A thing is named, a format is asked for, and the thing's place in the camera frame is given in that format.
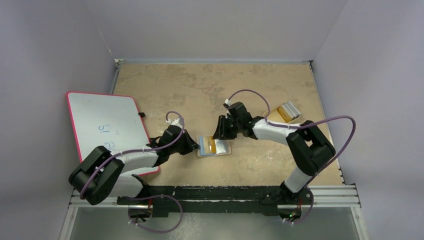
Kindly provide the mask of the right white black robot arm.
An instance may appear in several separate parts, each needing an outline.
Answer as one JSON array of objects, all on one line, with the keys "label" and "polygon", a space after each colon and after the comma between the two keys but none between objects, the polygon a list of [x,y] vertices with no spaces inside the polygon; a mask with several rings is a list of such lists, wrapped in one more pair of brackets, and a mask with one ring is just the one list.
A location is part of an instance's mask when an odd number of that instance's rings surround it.
[{"label": "right white black robot arm", "polygon": [[278,124],[247,111],[242,102],[226,106],[218,117],[214,140],[234,140],[239,134],[254,140],[268,140],[289,147],[295,168],[280,185],[279,194],[288,204],[300,198],[301,190],[336,155],[336,150],[312,121]]}]

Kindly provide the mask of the beige leather card holder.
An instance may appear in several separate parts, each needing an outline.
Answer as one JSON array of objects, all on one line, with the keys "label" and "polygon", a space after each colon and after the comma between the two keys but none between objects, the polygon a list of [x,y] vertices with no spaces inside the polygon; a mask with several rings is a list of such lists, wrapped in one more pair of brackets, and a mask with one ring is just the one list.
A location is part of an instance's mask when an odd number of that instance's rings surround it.
[{"label": "beige leather card holder", "polygon": [[221,155],[229,155],[232,153],[231,144],[229,140],[215,139],[216,143],[216,154],[205,154],[203,150],[203,136],[198,137],[198,144],[200,148],[197,150],[199,157],[216,157]]}]

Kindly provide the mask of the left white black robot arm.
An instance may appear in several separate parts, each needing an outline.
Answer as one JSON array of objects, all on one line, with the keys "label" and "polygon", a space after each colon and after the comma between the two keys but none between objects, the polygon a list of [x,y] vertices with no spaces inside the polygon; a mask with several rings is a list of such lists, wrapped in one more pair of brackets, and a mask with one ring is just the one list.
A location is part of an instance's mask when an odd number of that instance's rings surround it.
[{"label": "left white black robot arm", "polygon": [[80,198],[97,205],[107,197],[130,197],[138,205],[146,203],[149,191],[133,170],[154,168],[172,154],[195,152],[200,145],[180,125],[169,125],[161,136],[151,137],[141,148],[112,154],[104,146],[95,147],[70,174],[69,184]]}]

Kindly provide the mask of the gold credit card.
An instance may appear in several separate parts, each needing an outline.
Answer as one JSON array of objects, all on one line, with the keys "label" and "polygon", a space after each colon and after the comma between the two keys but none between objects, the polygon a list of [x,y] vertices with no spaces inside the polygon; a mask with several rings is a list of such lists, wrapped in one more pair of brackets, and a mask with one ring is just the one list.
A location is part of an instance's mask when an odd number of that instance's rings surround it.
[{"label": "gold credit card", "polygon": [[216,142],[212,136],[203,136],[203,152],[206,155],[213,155],[217,152]]}]

